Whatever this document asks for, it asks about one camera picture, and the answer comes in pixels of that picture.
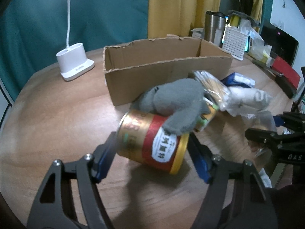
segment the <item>screw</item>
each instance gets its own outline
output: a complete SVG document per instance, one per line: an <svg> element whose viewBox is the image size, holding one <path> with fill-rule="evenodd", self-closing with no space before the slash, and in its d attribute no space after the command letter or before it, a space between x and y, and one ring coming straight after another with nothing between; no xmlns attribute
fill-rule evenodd
<svg viewBox="0 0 305 229"><path fill-rule="evenodd" d="M248 166L252 166L253 163L252 163L250 160L247 160L247 159L246 159L246 160L245 160L245 164L248 165Z"/></svg>
<svg viewBox="0 0 305 229"><path fill-rule="evenodd" d="M217 161L217 162L219 162L220 160L221 160L221 156L219 155L219 154L214 154L213 156L212 156L212 159L213 159L213 161Z"/></svg>
<svg viewBox="0 0 305 229"><path fill-rule="evenodd" d="M85 160L91 160L92 159L92 154L91 153L87 153L87 154L85 154L84 156L83 156L83 158L85 159Z"/></svg>
<svg viewBox="0 0 305 229"><path fill-rule="evenodd" d="M54 164L55 166L59 166L59 165L61 164L61 160L55 159L54 162L53 162L53 164Z"/></svg>

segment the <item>red book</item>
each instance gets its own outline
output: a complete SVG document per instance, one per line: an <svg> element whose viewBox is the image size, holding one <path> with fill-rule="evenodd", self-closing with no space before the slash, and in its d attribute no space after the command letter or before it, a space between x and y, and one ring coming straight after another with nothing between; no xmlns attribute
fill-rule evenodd
<svg viewBox="0 0 305 229"><path fill-rule="evenodd" d="M277 57L274 60L272 69L276 70L279 73L283 73L285 78L297 89L301 77L298 73L281 57Z"/></svg>

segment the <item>white plastic basket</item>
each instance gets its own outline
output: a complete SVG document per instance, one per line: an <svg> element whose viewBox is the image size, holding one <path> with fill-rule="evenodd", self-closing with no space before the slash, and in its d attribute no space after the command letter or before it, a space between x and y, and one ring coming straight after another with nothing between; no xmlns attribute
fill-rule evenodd
<svg viewBox="0 0 305 229"><path fill-rule="evenodd" d="M222 49L225 52L230 53L234 58L243 60L247 41L247 35L238 32L231 27L226 27Z"/></svg>

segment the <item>desk lamp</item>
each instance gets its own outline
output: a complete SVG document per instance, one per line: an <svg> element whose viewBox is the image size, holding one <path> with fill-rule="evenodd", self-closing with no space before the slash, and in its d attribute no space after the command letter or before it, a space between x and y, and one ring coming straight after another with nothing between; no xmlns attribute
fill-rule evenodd
<svg viewBox="0 0 305 229"><path fill-rule="evenodd" d="M60 74L65 81L71 81L81 76L94 67L94 61L88 59L83 47L83 43L69 45L70 35L70 0L67 0L68 8L68 28L67 28L67 47L56 54L59 63Z"/></svg>

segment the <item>gold and red can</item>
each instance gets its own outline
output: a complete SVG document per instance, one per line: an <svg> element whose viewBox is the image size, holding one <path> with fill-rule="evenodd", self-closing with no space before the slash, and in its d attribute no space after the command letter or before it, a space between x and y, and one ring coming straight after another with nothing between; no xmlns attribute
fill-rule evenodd
<svg viewBox="0 0 305 229"><path fill-rule="evenodd" d="M162 128L167 117L130 110L117 130L117 153L138 163L176 174L181 167L189 133L170 134Z"/></svg>

